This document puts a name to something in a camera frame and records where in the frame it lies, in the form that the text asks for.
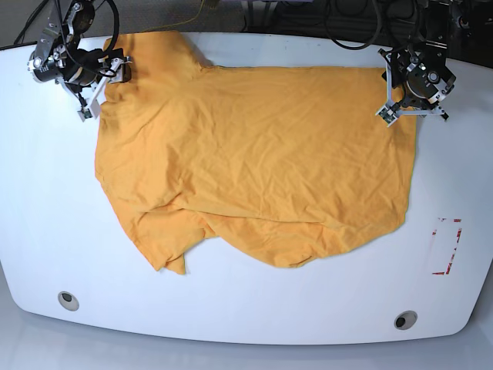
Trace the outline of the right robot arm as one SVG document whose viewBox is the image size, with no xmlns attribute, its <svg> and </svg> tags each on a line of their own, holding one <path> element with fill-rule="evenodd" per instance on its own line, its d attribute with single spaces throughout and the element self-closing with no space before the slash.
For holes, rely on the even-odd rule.
<svg viewBox="0 0 493 370">
<path fill-rule="evenodd" d="M 96 16 L 93 1 L 54 1 L 45 28 L 35 51 L 29 57 L 28 71 L 36 82 L 53 81 L 80 102 L 84 89 L 96 89 L 106 83 L 125 83 L 131 79 L 128 66 L 131 58 L 116 47 L 119 37 L 119 11 L 108 1 L 112 17 L 112 37 L 103 49 L 86 51 L 79 47 L 82 35 L 89 30 Z"/>
</svg>

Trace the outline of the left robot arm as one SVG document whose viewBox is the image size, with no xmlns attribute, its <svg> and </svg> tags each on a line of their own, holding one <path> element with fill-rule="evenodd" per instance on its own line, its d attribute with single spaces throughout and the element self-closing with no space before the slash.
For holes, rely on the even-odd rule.
<svg viewBox="0 0 493 370">
<path fill-rule="evenodd" d="M 399 41 L 391 31 L 391 19 L 387 12 L 390 1 L 372 1 L 376 15 L 374 34 L 360 46 L 345 45 L 331 35 L 328 19 L 335 1 L 327 1 L 323 25 L 327 37 L 342 49 L 359 51 L 377 41 L 381 32 L 386 33 L 391 49 L 379 49 L 378 54 L 385 61 L 386 81 L 385 104 L 376 112 L 388 127 L 402 116 L 440 116 L 446 120 L 449 115 L 442 102 L 454 89 L 455 74 L 446 66 L 448 56 L 449 21 L 451 1 L 428 1 L 419 5 L 413 1 L 413 29 L 406 42 Z"/>
</svg>

